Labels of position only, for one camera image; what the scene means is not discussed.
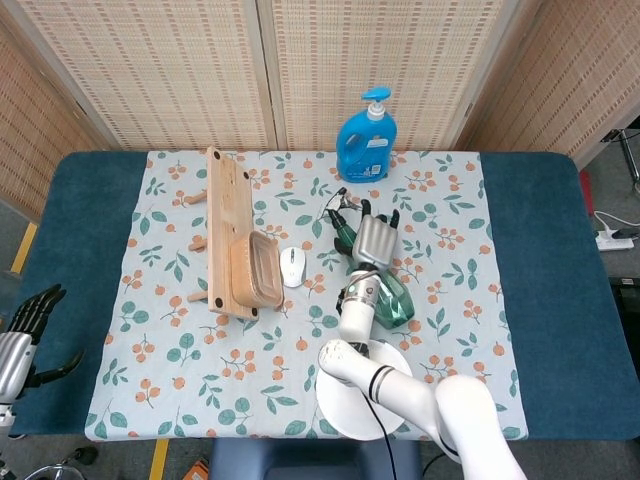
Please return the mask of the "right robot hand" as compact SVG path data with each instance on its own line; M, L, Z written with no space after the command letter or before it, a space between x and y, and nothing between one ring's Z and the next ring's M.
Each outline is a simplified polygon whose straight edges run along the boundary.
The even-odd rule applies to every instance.
M363 265L364 269L385 271L390 268L398 238L400 212L397 209L392 211L390 218L384 214L373 216L371 202L362 199L361 222L352 240L345 234L346 220L336 211L330 211L329 216L338 233L334 247L339 253L352 258L357 266Z

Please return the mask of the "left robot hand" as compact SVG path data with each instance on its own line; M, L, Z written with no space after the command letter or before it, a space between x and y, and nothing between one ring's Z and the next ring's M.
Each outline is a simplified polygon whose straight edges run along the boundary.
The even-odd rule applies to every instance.
M78 351L62 366L37 372L35 353L56 304L66 290L60 284L25 300L16 310L6 332L1 334L1 404L12 405L25 389L39 388L71 373L85 351Z

